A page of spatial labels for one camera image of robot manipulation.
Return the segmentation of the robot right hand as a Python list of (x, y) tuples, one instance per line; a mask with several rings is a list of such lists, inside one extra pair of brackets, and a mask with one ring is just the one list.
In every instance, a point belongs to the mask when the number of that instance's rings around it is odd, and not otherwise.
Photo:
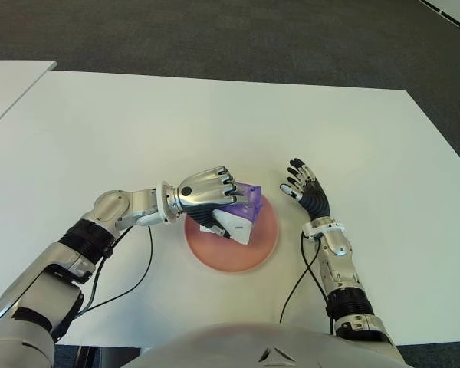
[(310, 167), (298, 158), (289, 161), (290, 174), (280, 190), (294, 199), (308, 214), (311, 221), (330, 217), (330, 205), (325, 191)]

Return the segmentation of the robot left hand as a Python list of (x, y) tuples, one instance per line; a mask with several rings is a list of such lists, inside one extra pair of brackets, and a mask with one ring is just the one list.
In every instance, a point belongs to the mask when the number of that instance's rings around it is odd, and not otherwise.
[(199, 225), (223, 238), (231, 238), (213, 211), (228, 205), (247, 205), (248, 197), (238, 191), (232, 174), (217, 166), (185, 178), (177, 187), (166, 190), (169, 210), (174, 215), (187, 214)]

